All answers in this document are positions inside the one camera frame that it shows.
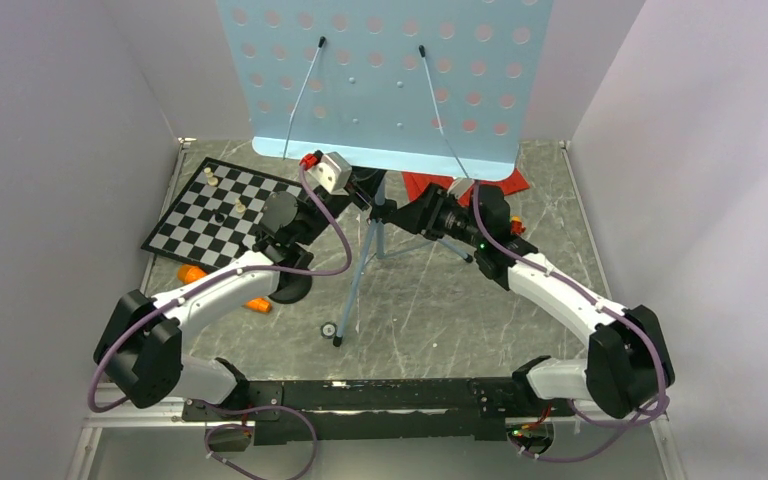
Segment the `red sheet music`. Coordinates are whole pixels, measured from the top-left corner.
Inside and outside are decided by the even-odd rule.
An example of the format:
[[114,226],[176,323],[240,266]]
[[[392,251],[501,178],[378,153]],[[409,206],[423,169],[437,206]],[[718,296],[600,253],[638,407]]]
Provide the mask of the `red sheet music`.
[[[410,201],[416,200],[430,184],[440,185],[448,189],[454,182],[453,177],[446,176],[411,172],[402,172],[401,175]],[[518,170],[514,170],[508,178],[502,181],[489,182],[489,185],[498,186],[505,196],[530,188],[529,183]]]

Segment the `light blue music stand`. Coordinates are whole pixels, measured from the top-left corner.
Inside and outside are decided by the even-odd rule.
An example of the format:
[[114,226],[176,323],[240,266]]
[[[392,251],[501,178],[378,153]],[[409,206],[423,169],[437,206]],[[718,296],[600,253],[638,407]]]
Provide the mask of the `light blue music stand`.
[[550,1],[220,1],[254,151],[500,181]]

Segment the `black microphone desk stand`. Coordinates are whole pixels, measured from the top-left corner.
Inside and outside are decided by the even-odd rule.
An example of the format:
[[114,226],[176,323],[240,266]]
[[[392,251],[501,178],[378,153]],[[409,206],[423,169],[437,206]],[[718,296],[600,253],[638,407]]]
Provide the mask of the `black microphone desk stand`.
[[[306,271],[303,264],[291,265],[292,270]],[[289,305],[303,300],[311,291],[313,279],[310,275],[288,272],[287,267],[275,266],[272,271],[279,274],[276,290],[268,298],[278,304]]]

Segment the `orange toy microphone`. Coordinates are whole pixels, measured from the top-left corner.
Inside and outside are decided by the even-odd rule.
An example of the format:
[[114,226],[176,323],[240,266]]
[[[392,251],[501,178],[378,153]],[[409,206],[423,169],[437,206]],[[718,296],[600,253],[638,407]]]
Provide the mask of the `orange toy microphone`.
[[[181,265],[177,271],[178,280],[189,285],[207,276],[207,272],[196,265]],[[272,304],[265,298],[254,298],[244,304],[244,307],[262,314],[268,314],[272,311]]]

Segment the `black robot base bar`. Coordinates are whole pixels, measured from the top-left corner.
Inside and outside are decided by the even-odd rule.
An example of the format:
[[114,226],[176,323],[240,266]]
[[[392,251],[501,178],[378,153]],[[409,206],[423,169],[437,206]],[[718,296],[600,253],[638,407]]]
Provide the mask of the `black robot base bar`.
[[511,377],[253,381],[236,409],[251,411],[257,446],[308,440],[469,437],[502,441],[556,402]]

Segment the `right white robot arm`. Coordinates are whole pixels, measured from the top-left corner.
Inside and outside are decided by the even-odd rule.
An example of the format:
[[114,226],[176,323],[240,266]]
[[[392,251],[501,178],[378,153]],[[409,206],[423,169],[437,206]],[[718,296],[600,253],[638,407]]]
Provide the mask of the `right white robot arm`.
[[427,239],[472,246],[485,278],[531,301],[583,343],[582,359],[542,356],[513,373],[511,398],[520,413],[536,415],[555,399],[592,402],[614,419],[666,409],[675,374],[657,315],[644,305],[616,303],[558,269],[523,238],[499,187],[475,185],[463,206],[431,184],[403,206],[392,200],[374,206],[372,217]]

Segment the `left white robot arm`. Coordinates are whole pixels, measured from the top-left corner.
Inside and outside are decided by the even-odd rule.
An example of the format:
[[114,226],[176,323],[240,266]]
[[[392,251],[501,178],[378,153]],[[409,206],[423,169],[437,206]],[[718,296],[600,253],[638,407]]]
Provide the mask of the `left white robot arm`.
[[193,398],[224,420],[239,417],[248,405],[249,382],[222,358],[203,360],[183,352],[186,337],[197,334],[256,297],[282,304],[302,300],[314,277],[307,246],[327,227],[337,229],[349,205],[364,209],[384,180],[380,169],[352,171],[345,194],[310,187],[300,167],[303,192],[271,194],[259,222],[255,243],[242,256],[206,277],[153,297],[133,290],[117,302],[93,353],[96,370],[87,394],[91,411],[103,413],[125,402],[147,408],[166,397]]

